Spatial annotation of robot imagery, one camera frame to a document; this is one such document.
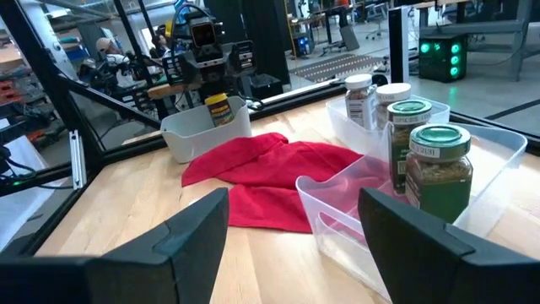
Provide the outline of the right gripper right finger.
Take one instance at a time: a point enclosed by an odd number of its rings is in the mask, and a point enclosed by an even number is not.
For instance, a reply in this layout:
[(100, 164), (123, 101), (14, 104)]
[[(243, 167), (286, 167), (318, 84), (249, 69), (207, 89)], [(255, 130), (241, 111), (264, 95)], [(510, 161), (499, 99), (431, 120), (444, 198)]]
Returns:
[(358, 212), (393, 304), (540, 304), (540, 260), (374, 188), (360, 189)]

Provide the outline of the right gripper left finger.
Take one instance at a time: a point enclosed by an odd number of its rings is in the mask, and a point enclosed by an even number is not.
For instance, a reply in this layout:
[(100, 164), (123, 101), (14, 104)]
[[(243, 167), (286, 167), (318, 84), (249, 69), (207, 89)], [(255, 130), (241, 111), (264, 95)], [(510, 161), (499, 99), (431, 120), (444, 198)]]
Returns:
[(220, 187), (101, 256), (0, 258), (0, 304), (209, 304), (229, 211)]

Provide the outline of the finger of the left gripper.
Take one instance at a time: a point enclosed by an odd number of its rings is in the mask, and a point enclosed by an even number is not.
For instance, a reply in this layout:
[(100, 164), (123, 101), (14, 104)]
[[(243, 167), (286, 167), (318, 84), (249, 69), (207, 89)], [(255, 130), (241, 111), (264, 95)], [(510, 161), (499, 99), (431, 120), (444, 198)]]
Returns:
[(252, 41), (239, 41), (232, 45), (230, 65), (236, 73), (253, 72), (256, 69)]
[(184, 77), (181, 71), (181, 59), (183, 57), (183, 53), (168, 53), (161, 58), (169, 85), (184, 84)]

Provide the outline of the yellow lid spice jar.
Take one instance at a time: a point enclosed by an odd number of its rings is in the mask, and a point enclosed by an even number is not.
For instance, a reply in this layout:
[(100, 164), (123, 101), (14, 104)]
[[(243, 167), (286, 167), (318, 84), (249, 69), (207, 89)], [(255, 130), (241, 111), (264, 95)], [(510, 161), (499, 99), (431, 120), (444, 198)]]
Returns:
[(215, 127), (220, 127), (232, 122), (235, 119), (228, 96), (225, 93), (211, 95), (204, 101), (209, 110)]

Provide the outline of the white lid spice jar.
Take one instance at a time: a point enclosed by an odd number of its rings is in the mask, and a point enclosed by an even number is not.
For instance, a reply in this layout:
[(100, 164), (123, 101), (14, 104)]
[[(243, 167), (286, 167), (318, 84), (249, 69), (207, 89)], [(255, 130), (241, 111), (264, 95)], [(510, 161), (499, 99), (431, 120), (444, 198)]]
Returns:
[(411, 96), (412, 86), (408, 83), (385, 84), (376, 89), (376, 123), (382, 130), (388, 122), (387, 107), (398, 101), (407, 100)]
[(348, 117), (368, 131), (376, 129), (376, 88), (368, 73), (345, 79), (345, 103)]

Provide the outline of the green lid spice jar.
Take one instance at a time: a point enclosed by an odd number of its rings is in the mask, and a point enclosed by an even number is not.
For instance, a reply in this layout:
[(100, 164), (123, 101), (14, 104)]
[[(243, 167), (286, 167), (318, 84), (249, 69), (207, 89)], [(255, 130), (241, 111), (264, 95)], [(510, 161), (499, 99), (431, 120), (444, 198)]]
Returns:
[(424, 100), (403, 100), (387, 107), (391, 183), (397, 194), (405, 192), (410, 133), (428, 122), (431, 110), (432, 105)]
[(453, 223), (469, 204), (471, 134), (452, 124), (426, 124), (410, 133), (405, 195), (415, 208)]

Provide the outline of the person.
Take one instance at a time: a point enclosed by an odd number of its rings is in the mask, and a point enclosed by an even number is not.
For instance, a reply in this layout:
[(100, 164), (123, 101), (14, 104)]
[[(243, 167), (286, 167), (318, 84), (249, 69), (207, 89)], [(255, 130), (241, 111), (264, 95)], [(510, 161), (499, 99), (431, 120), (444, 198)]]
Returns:
[(118, 85), (123, 88), (134, 85), (129, 69), (130, 59), (118, 48), (116, 40), (101, 37), (95, 42), (95, 46), (105, 56), (109, 70), (116, 76)]
[(151, 54), (151, 57), (153, 58), (161, 58), (162, 56), (164, 56), (164, 54), (166, 54), (170, 50), (170, 48), (167, 45), (166, 38), (161, 34), (157, 34), (152, 39), (152, 42), (154, 44), (154, 48), (152, 49), (150, 54)]

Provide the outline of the computer with blue light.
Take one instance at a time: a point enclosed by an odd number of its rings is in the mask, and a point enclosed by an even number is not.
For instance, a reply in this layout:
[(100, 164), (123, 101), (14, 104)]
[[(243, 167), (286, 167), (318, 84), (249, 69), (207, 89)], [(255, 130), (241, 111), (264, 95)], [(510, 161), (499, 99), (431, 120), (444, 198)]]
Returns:
[(293, 42), (295, 56), (306, 57), (313, 52), (313, 43), (308, 33), (295, 33)]

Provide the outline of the dark floor mat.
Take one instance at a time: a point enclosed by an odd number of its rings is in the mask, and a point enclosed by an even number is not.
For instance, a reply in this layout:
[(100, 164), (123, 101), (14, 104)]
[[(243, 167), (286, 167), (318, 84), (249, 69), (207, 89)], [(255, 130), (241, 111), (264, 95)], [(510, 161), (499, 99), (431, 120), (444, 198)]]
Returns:
[(343, 54), (310, 65), (295, 68), (289, 72), (314, 83), (340, 78), (351, 73), (363, 73), (384, 62), (382, 57)]

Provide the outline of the red cloth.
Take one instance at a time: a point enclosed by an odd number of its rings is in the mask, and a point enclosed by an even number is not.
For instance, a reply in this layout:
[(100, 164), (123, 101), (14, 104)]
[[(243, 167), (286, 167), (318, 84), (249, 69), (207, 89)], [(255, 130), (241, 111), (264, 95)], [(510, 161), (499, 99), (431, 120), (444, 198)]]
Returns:
[(229, 190), (229, 224), (310, 234), (311, 225), (295, 186), (300, 176), (330, 180), (344, 192), (340, 207), (358, 201), (350, 195), (389, 180), (387, 165), (331, 144), (289, 140), (280, 133), (235, 138), (194, 159), (181, 177), (183, 187), (217, 178)]

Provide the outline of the grey office chair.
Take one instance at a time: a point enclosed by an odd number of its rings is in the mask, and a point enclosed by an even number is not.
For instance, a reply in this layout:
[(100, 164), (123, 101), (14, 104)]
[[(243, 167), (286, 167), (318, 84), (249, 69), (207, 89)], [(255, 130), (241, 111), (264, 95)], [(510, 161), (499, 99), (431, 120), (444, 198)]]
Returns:
[(366, 40), (374, 40), (375, 38), (381, 38), (383, 33), (388, 33), (388, 29), (383, 26), (383, 23), (387, 21), (388, 16), (388, 1), (387, 0), (374, 0), (365, 6), (366, 22), (374, 23), (377, 25), (375, 30), (369, 32), (366, 36)]

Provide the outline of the shelf with red items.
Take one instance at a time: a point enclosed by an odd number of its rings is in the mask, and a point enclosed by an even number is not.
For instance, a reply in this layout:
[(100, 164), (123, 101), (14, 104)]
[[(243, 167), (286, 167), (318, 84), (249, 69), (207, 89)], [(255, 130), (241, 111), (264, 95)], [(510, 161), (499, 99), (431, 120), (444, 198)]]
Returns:
[(40, 80), (28, 66), (14, 41), (0, 35), (0, 120), (15, 126), (12, 134), (24, 135), (42, 146), (57, 137), (57, 115)]

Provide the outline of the computer tower green fans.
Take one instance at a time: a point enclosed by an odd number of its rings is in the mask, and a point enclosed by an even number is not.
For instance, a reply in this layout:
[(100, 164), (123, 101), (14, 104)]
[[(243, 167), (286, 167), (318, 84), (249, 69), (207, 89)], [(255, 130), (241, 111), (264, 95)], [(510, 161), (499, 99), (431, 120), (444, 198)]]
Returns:
[(418, 41), (418, 76), (441, 83), (463, 79), (467, 71), (466, 35), (426, 35)]

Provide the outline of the silver frame bracket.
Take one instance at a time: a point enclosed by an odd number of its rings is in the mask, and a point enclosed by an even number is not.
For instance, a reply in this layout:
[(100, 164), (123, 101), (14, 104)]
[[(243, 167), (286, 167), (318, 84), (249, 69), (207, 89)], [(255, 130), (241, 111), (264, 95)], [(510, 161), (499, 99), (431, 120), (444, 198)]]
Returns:
[(83, 188), (87, 183), (84, 143), (78, 130), (69, 132), (73, 189)]

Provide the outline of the black and white post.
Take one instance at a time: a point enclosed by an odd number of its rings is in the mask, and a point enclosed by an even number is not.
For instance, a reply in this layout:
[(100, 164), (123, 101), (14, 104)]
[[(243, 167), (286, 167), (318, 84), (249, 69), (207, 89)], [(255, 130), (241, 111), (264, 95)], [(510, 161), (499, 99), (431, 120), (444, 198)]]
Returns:
[(389, 56), (392, 83), (407, 83), (409, 78), (408, 6), (388, 11)]

